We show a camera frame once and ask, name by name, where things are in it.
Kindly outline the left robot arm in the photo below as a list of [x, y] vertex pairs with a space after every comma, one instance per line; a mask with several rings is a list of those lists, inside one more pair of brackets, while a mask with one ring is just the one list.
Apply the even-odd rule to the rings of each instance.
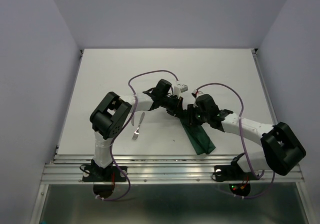
[[169, 115], [181, 118], [181, 93], [187, 90], [188, 86], [179, 81], [172, 85], [169, 81], [161, 79], [155, 87], [131, 96], [107, 93], [89, 118], [95, 133], [94, 175], [101, 181], [110, 178], [109, 166], [113, 163], [110, 147], [125, 126], [127, 118], [132, 119], [137, 111], [152, 111], [159, 107], [165, 108]]

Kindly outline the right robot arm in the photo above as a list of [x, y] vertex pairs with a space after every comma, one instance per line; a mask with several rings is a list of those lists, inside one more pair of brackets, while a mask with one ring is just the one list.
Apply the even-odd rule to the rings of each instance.
[[220, 109], [209, 94], [194, 93], [193, 97], [194, 103], [187, 107], [190, 126], [207, 123], [213, 129], [238, 135], [241, 141], [247, 139], [262, 148], [249, 154], [244, 146], [243, 153], [227, 167], [232, 177], [241, 179], [258, 170], [272, 170], [285, 176], [306, 156], [306, 150], [286, 123], [271, 125], [252, 121], [231, 110]]

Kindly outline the dark green cloth napkin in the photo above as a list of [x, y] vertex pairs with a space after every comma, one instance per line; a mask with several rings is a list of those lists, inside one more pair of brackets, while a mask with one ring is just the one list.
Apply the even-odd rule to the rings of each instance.
[[187, 121], [179, 119], [188, 139], [197, 155], [210, 154], [216, 146], [201, 125], [190, 126]]

